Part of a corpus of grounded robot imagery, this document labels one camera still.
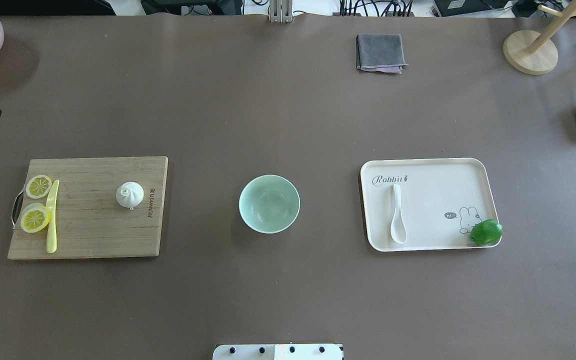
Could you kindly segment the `green lime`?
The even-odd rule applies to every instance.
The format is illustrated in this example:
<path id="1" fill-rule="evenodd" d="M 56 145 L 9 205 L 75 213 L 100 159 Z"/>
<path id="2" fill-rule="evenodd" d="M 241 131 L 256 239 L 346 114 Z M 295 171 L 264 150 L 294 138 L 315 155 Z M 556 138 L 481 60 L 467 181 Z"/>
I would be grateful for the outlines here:
<path id="1" fill-rule="evenodd" d="M 496 219 L 486 219 L 473 227 L 471 240 L 478 246 L 498 241 L 503 235 L 503 226 Z"/>

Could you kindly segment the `cream rabbit tray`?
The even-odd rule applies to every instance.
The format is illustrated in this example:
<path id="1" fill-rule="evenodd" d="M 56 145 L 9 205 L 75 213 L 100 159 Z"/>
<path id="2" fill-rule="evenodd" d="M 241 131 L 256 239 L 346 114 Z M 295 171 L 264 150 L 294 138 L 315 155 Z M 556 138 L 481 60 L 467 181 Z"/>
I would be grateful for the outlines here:
<path id="1" fill-rule="evenodd" d="M 366 238 L 380 252 L 476 248 L 473 227 L 498 220 L 486 168 L 476 158 L 368 161 L 359 177 Z M 393 184 L 402 192 L 403 244 L 390 235 Z"/>

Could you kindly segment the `upper lemon slice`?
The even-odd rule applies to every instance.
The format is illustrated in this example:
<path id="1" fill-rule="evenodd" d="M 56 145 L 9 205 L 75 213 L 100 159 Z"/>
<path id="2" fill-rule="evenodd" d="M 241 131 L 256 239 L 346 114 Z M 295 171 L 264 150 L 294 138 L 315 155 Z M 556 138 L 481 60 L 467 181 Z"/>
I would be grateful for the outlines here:
<path id="1" fill-rule="evenodd" d="M 46 174 L 38 174 L 30 178 L 25 185 L 25 193 L 28 198 L 41 199 L 50 193 L 53 186 L 53 180 Z"/>

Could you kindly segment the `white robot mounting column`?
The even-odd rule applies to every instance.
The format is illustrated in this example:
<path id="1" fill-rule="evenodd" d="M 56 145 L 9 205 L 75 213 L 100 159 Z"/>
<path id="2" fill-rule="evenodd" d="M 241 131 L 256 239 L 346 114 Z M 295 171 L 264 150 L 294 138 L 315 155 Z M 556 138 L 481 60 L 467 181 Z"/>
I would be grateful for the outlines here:
<path id="1" fill-rule="evenodd" d="M 342 344 L 221 344 L 215 347 L 213 360 L 343 360 Z"/>

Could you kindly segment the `white ceramic spoon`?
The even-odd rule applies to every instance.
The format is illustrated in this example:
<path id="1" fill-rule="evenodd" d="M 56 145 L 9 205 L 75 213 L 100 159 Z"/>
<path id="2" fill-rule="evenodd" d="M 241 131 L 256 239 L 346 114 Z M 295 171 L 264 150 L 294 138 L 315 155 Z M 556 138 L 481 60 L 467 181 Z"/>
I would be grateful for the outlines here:
<path id="1" fill-rule="evenodd" d="M 407 231 L 402 213 L 402 189 L 399 184 L 393 184 L 391 191 L 393 215 L 390 223 L 390 236 L 396 244 L 405 244 Z"/>

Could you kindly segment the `white steamed bun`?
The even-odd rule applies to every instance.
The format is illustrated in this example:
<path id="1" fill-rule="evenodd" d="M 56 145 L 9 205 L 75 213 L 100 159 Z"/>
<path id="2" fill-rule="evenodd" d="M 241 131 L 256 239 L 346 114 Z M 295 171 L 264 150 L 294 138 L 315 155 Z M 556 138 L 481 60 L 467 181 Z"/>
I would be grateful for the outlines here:
<path id="1" fill-rule="evenodd" d="M 121 207 L 134 210 L 144 199 L 144 189 L 137 182 L 125 182 L 116 189 L 115 199 Z"/>

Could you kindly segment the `aluminium frame post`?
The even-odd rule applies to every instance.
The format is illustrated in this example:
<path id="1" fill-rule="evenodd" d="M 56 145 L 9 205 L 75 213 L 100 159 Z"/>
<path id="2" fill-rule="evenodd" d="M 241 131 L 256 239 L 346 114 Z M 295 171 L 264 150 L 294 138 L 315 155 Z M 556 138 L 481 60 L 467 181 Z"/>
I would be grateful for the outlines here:
<path id="1" fill-rule="evenodd" d="M 292 23 L 293 1 L 269 0 L 269 21 L 271 23 Z"/>

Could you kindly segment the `grey folded cloth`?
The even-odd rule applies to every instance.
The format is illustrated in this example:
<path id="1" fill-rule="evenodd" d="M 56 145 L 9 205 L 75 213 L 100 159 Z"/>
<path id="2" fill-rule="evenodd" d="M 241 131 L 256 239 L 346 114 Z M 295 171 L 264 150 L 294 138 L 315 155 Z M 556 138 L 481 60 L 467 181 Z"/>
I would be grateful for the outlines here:
<path id="1" fill-rule="evenodd" d="M 364 72 L 400 75 L 407 62 L 402 35 L 398 33 L 361 33 L 356 36 L 356 68 Z"/>

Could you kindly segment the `wooden mug tree stand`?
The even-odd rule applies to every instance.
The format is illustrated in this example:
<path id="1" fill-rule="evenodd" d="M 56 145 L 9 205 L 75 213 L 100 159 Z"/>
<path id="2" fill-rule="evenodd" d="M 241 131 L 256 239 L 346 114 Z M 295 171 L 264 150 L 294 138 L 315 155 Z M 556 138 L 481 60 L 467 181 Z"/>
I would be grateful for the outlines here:
<path id="1" fill-rule="evenodd" d="M 503 55 L 515 69 L 527 75 L 540 76 L 552 71 L 558 63 L 558 50 L 551 37 L 576 16 L 576 0 L 562 11 L 539 5 L 538 10 L 554 16 L 544 32 L 518 30 L 503 42 Z"/>

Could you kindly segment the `bamboo cutting board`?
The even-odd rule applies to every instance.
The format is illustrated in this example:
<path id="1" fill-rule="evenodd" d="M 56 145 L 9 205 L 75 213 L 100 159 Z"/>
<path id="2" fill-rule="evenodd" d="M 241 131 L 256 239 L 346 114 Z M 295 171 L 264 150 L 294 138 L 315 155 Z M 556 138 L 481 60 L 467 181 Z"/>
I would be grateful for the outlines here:
<path id="1" fill-rule="evenodd" d="M 59 180 L 56 198 L 57 249 L 46 251 L 47 230 L 13 231 L 10 260 L 90 259 L 158 256 L 169 160 L 166 156 L 32 159 L 26 178 L 45 174 Z M 142 186 L 133 210 L 115 193 L 126 182 Z"/>

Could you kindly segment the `pale green bowl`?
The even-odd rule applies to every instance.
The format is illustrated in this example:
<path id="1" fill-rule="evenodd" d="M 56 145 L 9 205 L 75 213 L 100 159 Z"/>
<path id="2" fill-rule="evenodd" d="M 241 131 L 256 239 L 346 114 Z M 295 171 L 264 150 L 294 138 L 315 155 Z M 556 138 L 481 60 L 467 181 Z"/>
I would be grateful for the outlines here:
<path id="1" fill-rule="evenodd" d="M 276 234 L 289 228 L 300 208 L 301 197 L 295 185 L 275 174 L 250 180 L 238 198 L 243 222 L 262 234 Z"/>

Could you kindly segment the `lemon slice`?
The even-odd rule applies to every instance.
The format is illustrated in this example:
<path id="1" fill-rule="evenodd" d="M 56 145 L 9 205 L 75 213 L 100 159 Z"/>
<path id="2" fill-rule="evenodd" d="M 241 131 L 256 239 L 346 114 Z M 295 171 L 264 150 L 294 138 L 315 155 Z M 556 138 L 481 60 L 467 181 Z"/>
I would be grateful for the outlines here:
<path id="1" fill-rule="evenodd" d="M 41 199 L 50 193 L 53 186 L 53 180 L 46 174 L 38 174 L 30 178 L 25 185 L 25 193 L 28 198 Z"/>
<path id="2" fill-rule="evenodd" d="M 20 227 L 26 233 L 37 233 L 51 221 L 51 209 L 43 203 L 30 203 L 20 215 Z"/>

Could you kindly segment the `lower lemon slice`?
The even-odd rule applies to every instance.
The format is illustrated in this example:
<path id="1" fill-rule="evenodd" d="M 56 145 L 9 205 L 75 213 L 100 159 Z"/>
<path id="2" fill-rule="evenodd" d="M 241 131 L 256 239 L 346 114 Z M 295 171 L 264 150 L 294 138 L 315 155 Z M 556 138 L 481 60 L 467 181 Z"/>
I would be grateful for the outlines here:
<path id="1" fill-rule="evenodd" d="M 26 233 L 37 233 L 51 221 L 51 209 L 43 203 L 30 203 L 20 215 L 20 227 Z"/>

